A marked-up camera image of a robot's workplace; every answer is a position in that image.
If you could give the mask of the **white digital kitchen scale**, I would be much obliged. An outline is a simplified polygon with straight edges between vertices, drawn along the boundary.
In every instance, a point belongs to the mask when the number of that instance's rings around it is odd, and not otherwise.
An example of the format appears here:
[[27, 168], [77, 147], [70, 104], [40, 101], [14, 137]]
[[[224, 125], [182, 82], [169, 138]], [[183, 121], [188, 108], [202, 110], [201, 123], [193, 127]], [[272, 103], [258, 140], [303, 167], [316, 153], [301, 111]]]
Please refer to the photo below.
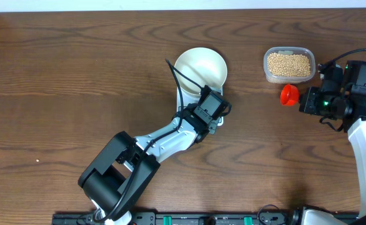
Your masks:
[[[220, 88], [211, 87], [211, 89], [215, 90], [218, 93], [220, 93], [221, 95], [223, 95], [223, 87], [220, 87]], [[182, 92], [184, 107], [187, 107], [187, 105], [191, 104], [191, 103], [198, 103], [200, 100], [200, 96], [194, 96], [191, 93], [183, 90], [182, 88], [181, 88], [181, 92]], [[179, 110], [181, 110], [181, 99], [180, 99], [179, 91], [177, 91], [177, 109], [176, 109], [176, 111], [179, 111]], [[222, 126], [223, 123], [224, 123], [224, 117], [221, 117], [218, 120], [217, 125]]]

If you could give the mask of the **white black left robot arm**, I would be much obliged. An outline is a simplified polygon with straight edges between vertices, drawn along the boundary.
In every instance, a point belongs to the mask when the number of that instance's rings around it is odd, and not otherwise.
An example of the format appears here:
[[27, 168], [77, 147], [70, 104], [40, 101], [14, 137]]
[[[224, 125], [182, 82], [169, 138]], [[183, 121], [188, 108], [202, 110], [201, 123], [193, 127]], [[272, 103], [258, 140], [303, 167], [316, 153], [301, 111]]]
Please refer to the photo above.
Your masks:
[[197, 103], [182, 105], [171, 122], [145, 136], [117, 133], [78, 179], [96, 205], [94, 224], [128, 224], [130, 209], [161, 166], [161, 162], [214, 134], [231, 104], [220, 92], [202, 88]]

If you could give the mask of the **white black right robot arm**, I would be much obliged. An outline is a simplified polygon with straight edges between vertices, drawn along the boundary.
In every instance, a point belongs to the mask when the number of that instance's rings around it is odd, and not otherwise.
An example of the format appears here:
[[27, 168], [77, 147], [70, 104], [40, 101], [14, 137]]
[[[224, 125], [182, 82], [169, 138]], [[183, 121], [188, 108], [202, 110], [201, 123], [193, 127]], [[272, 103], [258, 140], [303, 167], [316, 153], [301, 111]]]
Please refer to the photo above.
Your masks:
[[341, 120], [337, 132], [347, 133], [354, 151], [360, 188], [356, 224], [366, 224], [366, 61], [334, 62], [319, 66], [321, 87], [310, 87], [300, 97], [300, 112], [320, 116], [320, 123]]

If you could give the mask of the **clear container of soybeans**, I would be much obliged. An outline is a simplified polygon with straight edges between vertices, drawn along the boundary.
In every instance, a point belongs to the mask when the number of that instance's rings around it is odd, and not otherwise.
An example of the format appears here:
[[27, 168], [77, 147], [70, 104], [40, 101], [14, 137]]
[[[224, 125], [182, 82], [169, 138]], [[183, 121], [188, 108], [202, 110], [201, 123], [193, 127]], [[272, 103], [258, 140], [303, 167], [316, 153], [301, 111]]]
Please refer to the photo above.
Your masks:
[[302, 47], [272, 47], [264, 54], [265, 77], [270, 83], [298, 84], [313, 78], [313, 53]]

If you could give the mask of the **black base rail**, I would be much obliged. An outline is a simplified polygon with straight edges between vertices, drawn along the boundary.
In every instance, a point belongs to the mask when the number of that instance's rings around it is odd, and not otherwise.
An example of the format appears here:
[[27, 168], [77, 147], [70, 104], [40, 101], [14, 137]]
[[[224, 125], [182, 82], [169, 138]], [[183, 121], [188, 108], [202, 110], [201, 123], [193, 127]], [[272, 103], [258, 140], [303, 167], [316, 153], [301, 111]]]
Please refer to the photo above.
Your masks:
[[[157, 213], [155, 211], [136, 211], [131, 212], [132, 219], [127, 224], [134, 225], [245, 225], [245, 224], [300, 224], [300, 216], [306, 207], [297, 208], [293, 211], [283, 211], [273, 207], [267, 207], [260, 212], [249, 214], [174, 214]], [[85, 225], [97, 224], [93, 221], [94, 211], [58, 213], [52, 215], [52, 225]], [[357, 213], [333, 213], [335, 219], [344, 224], [351, 224], [359, 217]]]

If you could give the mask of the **cream round bowl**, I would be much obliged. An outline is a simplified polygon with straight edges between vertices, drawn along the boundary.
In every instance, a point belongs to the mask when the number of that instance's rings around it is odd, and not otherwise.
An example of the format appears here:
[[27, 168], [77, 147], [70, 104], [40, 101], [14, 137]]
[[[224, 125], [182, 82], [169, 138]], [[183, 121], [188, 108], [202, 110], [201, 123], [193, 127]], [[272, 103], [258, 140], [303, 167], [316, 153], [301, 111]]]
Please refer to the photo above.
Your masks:
[[174, 67], [200, 87], [207, 85], [222, 93], [227, 64], [218, 52], [206, 47], [189, 49], [177, 58]]

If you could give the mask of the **red plastic measuring scoop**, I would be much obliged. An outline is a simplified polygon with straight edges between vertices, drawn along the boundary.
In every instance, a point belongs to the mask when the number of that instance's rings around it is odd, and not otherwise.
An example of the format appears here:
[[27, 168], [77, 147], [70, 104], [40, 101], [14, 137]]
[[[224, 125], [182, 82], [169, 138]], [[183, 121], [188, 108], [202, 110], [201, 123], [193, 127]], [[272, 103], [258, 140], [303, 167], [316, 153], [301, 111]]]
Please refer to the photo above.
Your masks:
[[296, 86], [286, 84], [280, 94], [280, 103], [283, 106], [293, 106], [299, 101], [299, 90]]

